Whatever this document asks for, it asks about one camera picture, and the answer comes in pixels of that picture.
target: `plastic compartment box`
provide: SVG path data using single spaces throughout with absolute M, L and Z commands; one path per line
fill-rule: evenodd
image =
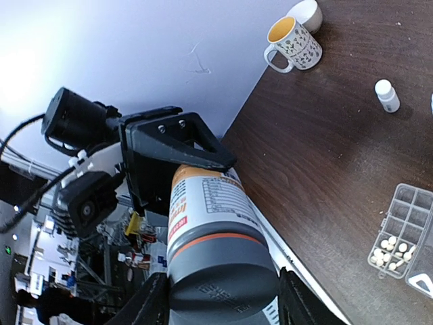
M 433 193 L 407 184 L 399 184 L 392 198 L 386 218 L 368 256 L 368 263 L 378 269 L 379 277 L 386 274 L 401 279 L 406 276 L 406 283 L 433 299 Z M 389 237 L 397 237 L 392 251 L 380 246 L 381 241 Z M 398 246 L 406 243 L 409 250 L 416 245 L 416 250 L 409 262 L 396 255 Z M 375 249 L 390 253 L 391 259 L 378 267 L 371 262 Z M 391 263 L 403 261 L 395 270 L 389 269 Z

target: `mug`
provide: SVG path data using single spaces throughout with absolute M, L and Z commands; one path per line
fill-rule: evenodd
M 270 45 L 264 52 L 267 64 L 281 73 L 292 71 L 293 67 L 307 70 L 319 63 L 323 50 L 308 30 L 293 17 L 278 20 L 268 32 Z M 275 66 L 269 59 L 272 51 L 286 57 L 288 66 L 284 69 Z

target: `white bowl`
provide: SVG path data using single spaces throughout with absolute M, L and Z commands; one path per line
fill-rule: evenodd
M 296 4 L 286 16 L 295 18 L 310 32 L 316 33 L 323 21 L 323 14 L 315 0 L 304 0 Z

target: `dark wood tabletop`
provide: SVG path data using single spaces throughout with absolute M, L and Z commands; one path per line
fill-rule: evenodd
M 268 68 L 223 142 L 251 199 L 353 324 L 431 325 L 433 300 L 380 280 L 367 256 L 397 184 L 433 190 L 433 1 L 319 4 L 321 62 Z M 375 96 L 383 78 L 395 114 Z

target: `mug handle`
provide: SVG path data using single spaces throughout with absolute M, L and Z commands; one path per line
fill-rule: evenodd
M 278 68 L 276 65 L 274 65 L 271 61 L 270 61 L 270 59 L 269 59 L 269 54 L 271 53 L 271 52 L 273 52 L 273 51 L 277 51 L 277 49 L 275 48 L 275 46 L 274 46 L 274 44 L 270 44 L 267 48 L 266 48 L 266 50 L 265 50 L 265 52 L 264 52 L 264 57 L 265 57 L 265 61 L 267 62 L 267 64 L 272 68 L 272 69 L 274 69 L 274 70 L 276 70 L 276 71 L 278 71 L 278 72 L 280 72 L 280 73 L 289 73 L 290 71 L 292 71 L 292 69 L 293 69 L 293 67 L 294 67 L 294 64 L 293 64 L 293 62 L 291 62 L 289 59 L 287 59 L 287 62 L 288 62 L 288 66 L 286 67 L 286 68 L 284 68 L 284 69 L 281 69 L 281 68 Z

